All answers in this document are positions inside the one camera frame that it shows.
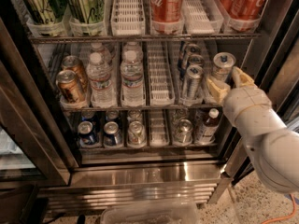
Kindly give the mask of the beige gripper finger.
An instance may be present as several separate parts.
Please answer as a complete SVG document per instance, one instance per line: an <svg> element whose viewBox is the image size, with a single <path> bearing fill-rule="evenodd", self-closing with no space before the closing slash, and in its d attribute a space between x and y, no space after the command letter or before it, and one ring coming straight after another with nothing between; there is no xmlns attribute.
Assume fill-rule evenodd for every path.
<svg viewBox="0 0 299 224"><path fill-rule="evenodd" d="M232 69L232 78L237 88L255 87L253 78L236 66Z"/></svg>
<svg viewBox="0 0 299 224"><path fill-rule="evenodd" d="M210 94L213 96L216 103L219 105L222 104L224 98L231 90L231 87L228 84L220 80L217 80L214 77L208 77L206 79L206 85Z"/></svg>

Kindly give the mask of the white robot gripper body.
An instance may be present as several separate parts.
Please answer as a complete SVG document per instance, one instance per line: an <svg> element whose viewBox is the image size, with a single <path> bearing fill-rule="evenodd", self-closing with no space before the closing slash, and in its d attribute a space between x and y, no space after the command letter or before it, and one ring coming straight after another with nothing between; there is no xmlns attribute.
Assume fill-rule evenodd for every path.
<svg viewBox="0 0 299 224"><path fill-rule="evenodd" d="M223 101L223 113L243 138L286 128L263 90L253 86L232 89Z"/></svg>

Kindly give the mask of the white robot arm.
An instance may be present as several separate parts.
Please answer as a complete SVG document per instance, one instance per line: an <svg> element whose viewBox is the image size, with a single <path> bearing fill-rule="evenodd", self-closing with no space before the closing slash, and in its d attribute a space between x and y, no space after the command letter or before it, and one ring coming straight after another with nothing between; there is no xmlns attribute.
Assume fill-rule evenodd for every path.
<svg viewBox="0 0 299 224"><path fill-rule="evenodd" d="M299 133L290 130L266 93L240 68L232 69L235 86L213 76L206 85L224 116L236 127L262 183L278 193L299 191Z"/></svg>

